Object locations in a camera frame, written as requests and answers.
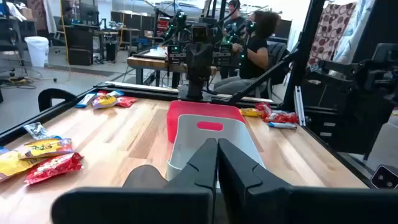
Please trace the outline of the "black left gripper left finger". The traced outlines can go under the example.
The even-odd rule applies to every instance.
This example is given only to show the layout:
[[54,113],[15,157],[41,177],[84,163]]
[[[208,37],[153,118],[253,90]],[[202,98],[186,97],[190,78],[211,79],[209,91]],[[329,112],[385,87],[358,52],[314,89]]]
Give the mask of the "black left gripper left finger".
[[80,187],[52,204],[53,223],[212,223],[217,179],[217,141],[207,139],[180,173],[163,186],[144,187],[158,171],[141,166],[127,187]]

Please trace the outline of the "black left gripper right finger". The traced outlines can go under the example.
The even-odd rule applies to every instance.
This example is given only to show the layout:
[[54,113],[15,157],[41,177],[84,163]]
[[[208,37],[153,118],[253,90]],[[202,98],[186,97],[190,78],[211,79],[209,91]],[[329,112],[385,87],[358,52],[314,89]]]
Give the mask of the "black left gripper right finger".
[[218,175],[231,223],[397,224],[397,191],[293,186],[226,139]]

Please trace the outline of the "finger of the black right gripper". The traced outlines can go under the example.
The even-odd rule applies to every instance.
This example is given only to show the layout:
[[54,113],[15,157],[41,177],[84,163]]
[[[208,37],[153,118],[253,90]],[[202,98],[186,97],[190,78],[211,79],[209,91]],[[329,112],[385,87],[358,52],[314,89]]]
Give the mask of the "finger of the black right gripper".
[[200,63],[200,81],[208,82],[212,75],[211,63],[201,62]]
[[199,66],[195,62],[187,62],[187,80],[197,83],[200,81],[198,74]]

